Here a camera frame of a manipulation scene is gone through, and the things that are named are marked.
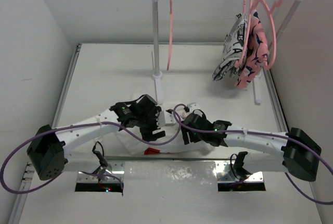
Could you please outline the white t shirt red print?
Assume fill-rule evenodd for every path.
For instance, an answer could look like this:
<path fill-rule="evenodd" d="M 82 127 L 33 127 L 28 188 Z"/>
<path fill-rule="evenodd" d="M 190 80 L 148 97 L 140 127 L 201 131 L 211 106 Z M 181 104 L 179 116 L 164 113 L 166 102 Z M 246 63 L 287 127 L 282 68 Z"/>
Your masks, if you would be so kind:
<path fill-rule="evenodd" d="M 145 144 L 137 140 L 123 130 L 116 133 L 115 136 L 131 155 L 180 154 L 196 151 L 202 155 L 206 155 L 214 150 L 213 146 L 203 141 L 185 145 L 181 133 L 173 141 L 167 143 L 177 132 L 177 124 L 163 127 L 162 130 L 165 132 L 165 137 L 152 141 L 150 144 Z"/>

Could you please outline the pink plastic hanger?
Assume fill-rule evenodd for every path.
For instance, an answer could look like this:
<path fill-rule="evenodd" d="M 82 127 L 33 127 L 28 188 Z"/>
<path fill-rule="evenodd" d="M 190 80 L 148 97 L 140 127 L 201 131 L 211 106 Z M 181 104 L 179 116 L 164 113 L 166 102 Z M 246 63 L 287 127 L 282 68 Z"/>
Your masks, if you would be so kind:
<path fill-rule="evenodd" d="M 172 58 L 172 44 L 173 44 L 173 0 L 169 0 L 170 4 L 170 21 L 169 21 L 169 50 L 168 50 L 168 62 L 166 70 L 170 70 L 171 58 Z"/>

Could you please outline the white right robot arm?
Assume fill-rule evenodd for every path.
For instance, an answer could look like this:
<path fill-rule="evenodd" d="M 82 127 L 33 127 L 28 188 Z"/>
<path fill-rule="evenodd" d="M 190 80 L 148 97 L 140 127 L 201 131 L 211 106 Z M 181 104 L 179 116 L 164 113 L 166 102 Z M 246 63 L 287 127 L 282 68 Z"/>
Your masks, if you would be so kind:
<path fill-rule="evenodd" d="M 316 180 L 318 156 L 322 149 L 299 128 L 288 132 L 259 132 L 239 127 L 229 121 L 210 122 L 191 113 L 182 121 L 185 144 L 204 141 L 214 147 L 242 147 L 232 170 L 238 178 L 258 171 L 288 172 L 308 182 Z"/>

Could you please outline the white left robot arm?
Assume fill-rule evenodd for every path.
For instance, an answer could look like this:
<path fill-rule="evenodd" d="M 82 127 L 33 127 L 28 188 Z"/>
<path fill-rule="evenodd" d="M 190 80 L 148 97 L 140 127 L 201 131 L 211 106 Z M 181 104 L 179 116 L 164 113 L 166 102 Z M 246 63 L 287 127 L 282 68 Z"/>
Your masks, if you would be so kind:
<path fill-rule="evenodd" d="M 139 128 L 142 140 L 156 141 L 165 136 L 158 125 L 161 112 L 157 102 L 145 94 L 135 101 L 118 102 L 72 126 L 52 129 L 45 125 L 39 128 L 27 155 L 42 181 L 56 178 L 63 171 L 103 173 L 109 164 L 101 152 L 95 148 L 90 153 L 75 149 L 100 136 L 134 127 Z"/>

